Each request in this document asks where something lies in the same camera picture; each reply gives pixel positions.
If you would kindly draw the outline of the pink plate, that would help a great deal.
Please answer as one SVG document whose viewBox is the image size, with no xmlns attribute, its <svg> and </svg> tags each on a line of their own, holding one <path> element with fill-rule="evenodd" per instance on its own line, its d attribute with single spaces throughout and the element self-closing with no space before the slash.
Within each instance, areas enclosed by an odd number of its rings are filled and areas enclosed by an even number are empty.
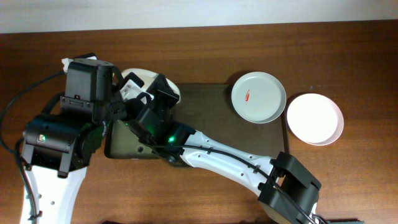
<svg viewBox="0 0 398 224">
<path fill-rule="evenodd" d="M 297 96 L 287 108 L 287 124 L 301 141 L 314 146 L 335 142 L 343 133 L 345 121 L 338 105 L 316 93 Z"/>
</svg>

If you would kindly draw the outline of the cream white plate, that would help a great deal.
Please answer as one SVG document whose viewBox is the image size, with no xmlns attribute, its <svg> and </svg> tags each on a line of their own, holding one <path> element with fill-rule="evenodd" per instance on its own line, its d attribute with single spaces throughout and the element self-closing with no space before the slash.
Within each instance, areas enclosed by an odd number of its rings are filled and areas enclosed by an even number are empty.
<svg viewBox="0 0 398 224">
<path fill-rule="evenodd" d="M 126 81 L 126 84 L 123 86 L 122 90 L 120 90 L 120 94 L 124 103 L 126 103 L 128 100 L 137 98 L 140 93 L 146 92 L 152 82 L 158 76 L 158 73 L 140 68 L 126 69 L 121 72 L 121 75 L 123 78 L 126 78 L 127 75 L 131 72 L 137 75 L 144 82 L 144 85 L 139 89 L 138 85 L 135 84 L 133 81 Z M 166 81 L 169 87 L 171 87 L 171 89 L 173 90 L 173 92 L 179 95 L 179 100 L 177 101 L 177 104 L 179 104 L 181 101 L 179 88 L 174 82 L 170 81 L 168 78 L 166 78 Z"/>
</svg>

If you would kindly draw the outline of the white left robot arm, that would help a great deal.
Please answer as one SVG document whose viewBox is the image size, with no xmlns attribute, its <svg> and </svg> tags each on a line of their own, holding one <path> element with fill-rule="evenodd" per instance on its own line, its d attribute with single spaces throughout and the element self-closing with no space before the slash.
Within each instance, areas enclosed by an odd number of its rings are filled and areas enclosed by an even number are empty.
<svg viewBox="0 0 398 224">
<path fill-rule="evenodd" d="M 63 59 L 66 87 L 30 121 L 18 158 L 24 180 L 21 223 L 70 223 L 93 153 L 109 125 L 126 117 L 120 70 L 96 57 Z"/>
</svg>

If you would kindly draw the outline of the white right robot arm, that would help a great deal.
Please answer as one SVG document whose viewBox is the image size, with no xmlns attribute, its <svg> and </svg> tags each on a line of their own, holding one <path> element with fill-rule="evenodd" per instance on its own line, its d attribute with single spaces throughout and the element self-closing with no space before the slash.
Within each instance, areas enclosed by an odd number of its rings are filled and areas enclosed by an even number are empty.
<svg viewBox="0 0 398 224">
<path fill-rule="evenodd" d="M 324 223 L 315 213 L 321 183 L 294 156 L 250 154 L 205 136 L 172 119 L 180 99 L 166 77 L 157 74 L 145 86 L 135 73 L 120 89 L 128 116 L 125 125 L 139 142 L 175 164 L 210 170 L 254 192 L 267 215 L 277 223 Z"/>
</svg>

